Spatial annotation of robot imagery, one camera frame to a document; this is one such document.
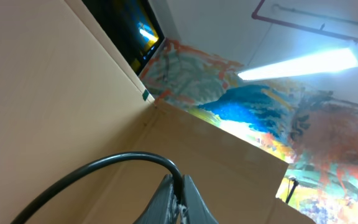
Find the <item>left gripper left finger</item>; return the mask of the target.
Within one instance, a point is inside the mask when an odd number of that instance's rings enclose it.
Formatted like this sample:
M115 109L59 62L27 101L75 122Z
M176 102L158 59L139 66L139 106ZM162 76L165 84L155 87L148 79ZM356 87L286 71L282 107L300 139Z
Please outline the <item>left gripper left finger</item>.
M171 174L167 174L134 224L173 224L174 222L175 194L173 177Z

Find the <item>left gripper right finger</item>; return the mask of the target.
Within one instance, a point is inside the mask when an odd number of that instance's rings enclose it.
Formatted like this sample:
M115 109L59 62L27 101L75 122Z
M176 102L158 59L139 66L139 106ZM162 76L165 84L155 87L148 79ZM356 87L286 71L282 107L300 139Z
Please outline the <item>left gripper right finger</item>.
M178 208L181 224L218 224L189 175L183 176L183 190Z

